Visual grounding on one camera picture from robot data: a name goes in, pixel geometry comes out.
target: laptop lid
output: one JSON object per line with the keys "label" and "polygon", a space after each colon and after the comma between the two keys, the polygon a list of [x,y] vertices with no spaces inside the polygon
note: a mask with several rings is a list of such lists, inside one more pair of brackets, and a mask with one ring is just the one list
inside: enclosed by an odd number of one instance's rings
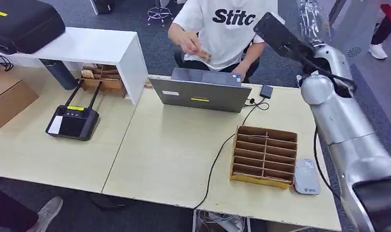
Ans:
{"label": "laptop lid", "polygon": [[149,78],[164,104],[239,113],[251,88]]}

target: white t-shirt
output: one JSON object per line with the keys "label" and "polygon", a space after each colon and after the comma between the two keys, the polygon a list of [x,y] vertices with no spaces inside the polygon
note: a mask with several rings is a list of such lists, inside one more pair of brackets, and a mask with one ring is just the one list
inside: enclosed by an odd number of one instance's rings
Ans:
{"label": "white t-shirt", "polygon": [[277,0],[188,0],[174,23],[185,31],[198,31],[209,63],[186,54],[184,60],[204,62],[212,71],[239,63],[250,44],[264,42],[253,31],[266,12],[278,12]]}

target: office chair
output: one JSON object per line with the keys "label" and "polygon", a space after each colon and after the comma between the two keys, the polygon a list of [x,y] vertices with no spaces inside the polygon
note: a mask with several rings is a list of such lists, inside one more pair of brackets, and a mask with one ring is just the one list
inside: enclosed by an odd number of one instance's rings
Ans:
{"label": "office chair", "polygon": [[[247,50],[248,48],[252,45],[252,42],[244,49],[243,53],[244,54],[247,54]],[[176,48],[173,48],[173,52],[174,52],[174,60],[176,61],[177,65],[179,66],[179,68],[185,68],[184,66],[184,53],[183,51],[181,50],[180,47],[176,47]],[[260,58],[256,59],[250,66],[250,69],[249,70],[252,70],[254,73],[255,71],[258,69],[259,67],[259,64],[260,64]]]}
{"label": "office chair", "polygon": [[173,20],[173,14],[171,13],[170,9],[161,6],[160,0],[155,1],[156,7],[153,7],[147,11],[147,15],[149,16],[149,19],[147,20],[147,25],[151,25],[150,20],[152,19],[161,19],[161,22],[163,23],[161,26],[165,27],[164,19],[171,16],[171,20]]}

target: person's hand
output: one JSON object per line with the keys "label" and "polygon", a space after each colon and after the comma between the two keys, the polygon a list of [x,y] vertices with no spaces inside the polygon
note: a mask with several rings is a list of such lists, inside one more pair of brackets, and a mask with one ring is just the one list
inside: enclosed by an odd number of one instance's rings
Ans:
{"label": "person's hand", "polygon": [[243,82],[249,68],[250,66],[241,62],[231,73],[241,75],[241,82]]}
{"label": "person's hand", "polygon": [[178,38],[179,45],[184,53],[197,55],[201,51],[200,40],[198,40],[197,32],[183,31]]}

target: wooden table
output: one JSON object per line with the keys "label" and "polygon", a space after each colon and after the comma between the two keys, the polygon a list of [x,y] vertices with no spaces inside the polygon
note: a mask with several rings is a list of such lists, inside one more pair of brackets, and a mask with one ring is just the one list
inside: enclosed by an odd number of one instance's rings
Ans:
{"label": "wooden table", "polygon": [[[65,91],[47,70],[13,72],[40,97],[0,129],[1,177],[148,202],[196,206],[204,197],[222,143],[251,110],[234,114],[163,105],[153,89],[144,89],[137,107],[99,94],[94,109],[100,121],[92,139],[59,139],[45,134],[45,129],[71,91]],[[259,100],[261,86],[246,86],[253,88],[250,97]],[[88,105],[91,97],[80,91],[72,104]],[[268,103],[270,109],[255,109],[246,125],[296,132],[298,158],[313,159],[315,124],[300,91],[275,87]],[[200,209],[268,220],[270,232],[341,229],[333,196],[321,178],[318,196],[229,181],[231,147],[232,140],[214,167],[210,192]],[[326,175],[322,156],[319,161]]]}
{"label": "wooden table", "polygon": [[[261,86],[250,98],[261,99]],[[267,111],[256,109],[246,125],[298,134],[298,158],[314,159],[315,123],[299,89],[275,87]],[[204,197],[209,171],[222,143],[241,125],[240,114],[163,105],[156,92],[144,89],[116,157],[104,194],[181,207],[195,207]],[[200,209],[272,221],[270,231],[306,227],[340,231],[334,199],[325,184],[318,196],[229,181],[232,140],[212,173],[211,188]],[[322,156],[319,161],[327,174]]]}
{"label": "wooden table", "polygon": [[[100,121],[90,141],[54,138],[45,129],[72,91],[64,90],[46,69],[11,72],[40,97],[0,129],[0,176],[100,193],[135,106],[100,93],[93,107]],[[92,95],[80,90],[72,105],[87,107]]]}

